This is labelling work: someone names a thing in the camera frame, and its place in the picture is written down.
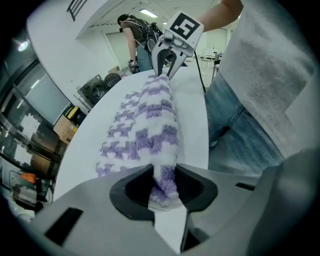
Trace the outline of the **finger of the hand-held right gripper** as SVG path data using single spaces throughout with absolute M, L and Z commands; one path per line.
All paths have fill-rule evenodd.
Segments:
M 167 76 L 169 79 L 172 79 L 178 69 L 184 65 L 187 55 L 175 48 L 169 48 L 168 51 L 169 55 L 166 57 L 166 60 L 169 62 L 170 68 L 167 72 Z
M 167 57 L 167 45 L 163 42 L 157 42 L 151 52 L 152 65 L 155 75 L 158 77 L 162 74 L 163 65 Z

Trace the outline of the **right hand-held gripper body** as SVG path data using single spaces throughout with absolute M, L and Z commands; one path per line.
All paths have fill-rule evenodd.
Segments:
M 203 32 L 204 25 L 200 21 L 178 11 L 167 21 L 159 40 L 186 55 L 192 55 Z

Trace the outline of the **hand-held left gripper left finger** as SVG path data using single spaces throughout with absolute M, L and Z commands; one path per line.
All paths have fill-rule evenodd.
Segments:
M 31 226 L 58 256 L 173 256 L 181 207 L 151 204 L 151 165 L 85 181 L 41 210 Z

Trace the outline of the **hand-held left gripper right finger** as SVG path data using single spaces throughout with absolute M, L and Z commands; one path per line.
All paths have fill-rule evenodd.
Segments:
M 319 228 L 319 150 L 307 149 L 260 177 L 180 164 L 176 182 L 187 209 L 184 256 L 314 253 Z

